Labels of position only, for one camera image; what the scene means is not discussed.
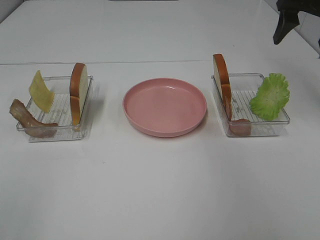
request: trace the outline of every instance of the black object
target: black object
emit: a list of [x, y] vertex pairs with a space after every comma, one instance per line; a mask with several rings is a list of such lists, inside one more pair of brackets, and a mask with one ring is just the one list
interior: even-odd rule
[[280, 12], [278, 25], [273, 35], [273, 43], [276, 45], [300, 24], [298, 18], [300, 11], [320, 17], [320, 0], [278, 0], [276, 7]]

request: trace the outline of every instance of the cheese slice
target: cheese slice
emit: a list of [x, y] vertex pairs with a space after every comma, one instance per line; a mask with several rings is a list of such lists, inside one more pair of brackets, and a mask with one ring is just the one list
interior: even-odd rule
[[72, 125], [78, 125], [88, 91], [88, 74], [85, 64], [78, 62], [74, 65], [69, 91]]
[[50, 91], [43, 80], [40, 70], [36, 71], [29, 93], [34, 103], [45, 113], [49, 113], [54, 102], [55, 93]]

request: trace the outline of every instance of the white wall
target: white wall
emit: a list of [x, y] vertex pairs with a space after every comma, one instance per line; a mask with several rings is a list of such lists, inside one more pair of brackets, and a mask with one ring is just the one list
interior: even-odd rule
[[0, 23], [9, 16], [23, 0], [0, 0]]
[[[274, 10], [277, 10], [277, 0], [265, 0]], [[320, 17], [299, 12], [300, 25], [295, 30], [320, 54], [318, 41], [320, 39]]]

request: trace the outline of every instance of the pink plate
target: pink plate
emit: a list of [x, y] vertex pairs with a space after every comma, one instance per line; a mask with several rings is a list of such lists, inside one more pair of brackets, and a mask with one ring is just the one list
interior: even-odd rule
[[207, 102], [188, 82], [155, 78], [133, 86], [123, 98], [123, 109], [139, 131], [171, 138], [194, 130], [206, 114]]

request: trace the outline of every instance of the bread crust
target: bread crust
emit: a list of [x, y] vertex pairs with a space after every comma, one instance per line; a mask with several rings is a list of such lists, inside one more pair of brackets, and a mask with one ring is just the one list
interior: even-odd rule
[[80, 123], [82, 109], [81, 109], [81, 93], [80, 93], [80, 84], [81, 84], [81, 76], [83, 74], [83, 70], [86, 65], [83, 63], [77, 62], [74, 65], [71, 79], [70, 79], [70, 110], [71, 110], [71, 118], [72, 125], [78, 125]]
[[222, 54], [213, 55], [214, 79], [222, 98], [223, 107], [229, 120], [232, 118], [232, 93], [229, 74], [225, 59]]

